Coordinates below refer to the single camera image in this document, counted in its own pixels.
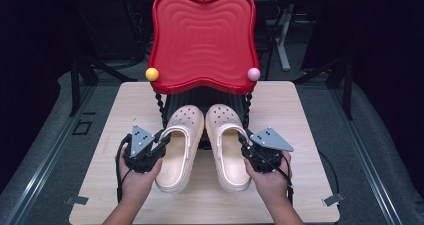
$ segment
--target white clog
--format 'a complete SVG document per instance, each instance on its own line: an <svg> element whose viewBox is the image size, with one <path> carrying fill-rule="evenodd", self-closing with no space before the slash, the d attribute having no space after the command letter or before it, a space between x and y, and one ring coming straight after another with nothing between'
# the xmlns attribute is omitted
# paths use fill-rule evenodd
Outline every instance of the white clog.
<svg viewBox="0 0 424 225"><path fill-rule="evenodd" d="M179 108L169 119L161 137L171 133L156 185L163 192L178 193L187 185L204 129L203 113L193 105Z"/></svg>
<svg viewBox="0 0 424 225"><path fill-rule="evenodd" d="M251 179L246 173L238 132L248 137L237 113L227 105L213 105L206 114L206 130L221 186L229 192L246 190Z"/></svg>

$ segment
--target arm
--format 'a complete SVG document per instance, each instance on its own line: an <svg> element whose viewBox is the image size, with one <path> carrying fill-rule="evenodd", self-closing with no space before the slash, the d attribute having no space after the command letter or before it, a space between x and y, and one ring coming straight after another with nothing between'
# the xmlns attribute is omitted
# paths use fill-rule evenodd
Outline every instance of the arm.
<svg viewBox="0 0 424 225"><path fill-rule="evenodd" d="M124 161L125 149L122 149L119 159L121 179L129 170ZM132 224L141 206L146 201L161 166L162 159L159 159L152 171L148 173L129 172L122 183L121 202L103 224Z"/></svg>
<svg viewBox="0 0 424 225"><path fill-rule="evenodd" d="M290 154L283 151L283 155L290 163ZM303 224L302 219L287 198L287 181L283 175L278 172L257 173L247 159L244 162L246 164L246 172L255 182L256 189L271 214L274 223L277 225ZM286 162L281 161L280 169L287 174L288 167Z"/></svg>

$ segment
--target red tray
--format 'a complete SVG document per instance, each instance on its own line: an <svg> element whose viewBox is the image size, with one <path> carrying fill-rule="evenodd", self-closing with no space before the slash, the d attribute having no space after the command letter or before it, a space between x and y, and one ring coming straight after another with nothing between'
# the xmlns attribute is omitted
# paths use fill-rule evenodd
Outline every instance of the red tray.
<svg viewBox="0 0 424 225"><path fill-rule="evenodd" d="M155 0L149 68L159 72L155 92L174 94L199 86L252 92L247 73L259 69L253 0Z"/></svg>

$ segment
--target light wood surface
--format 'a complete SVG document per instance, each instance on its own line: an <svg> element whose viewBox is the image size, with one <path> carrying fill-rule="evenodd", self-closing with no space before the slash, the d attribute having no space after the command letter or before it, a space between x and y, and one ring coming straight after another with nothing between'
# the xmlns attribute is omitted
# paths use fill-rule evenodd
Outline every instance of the light wood surface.
<svg viewBox="0 0 424 225"><path fill-rule="evenodd" d="M72 224L100 224L117 204L114 156L124 136L137 124L155 133L161 129L154 92L147 82L122 84L93 155L75 204ZM335 222L335 206L322 199L332 195L302 105L291 82L258 82L253 92L249 128L272 126L294 147L294 207L304 222ZM137 215L138 224L272 223L254 183L243 192L226 192L219 184L212 151L198 150L183 192L161 192L156 185Z"/></svg>

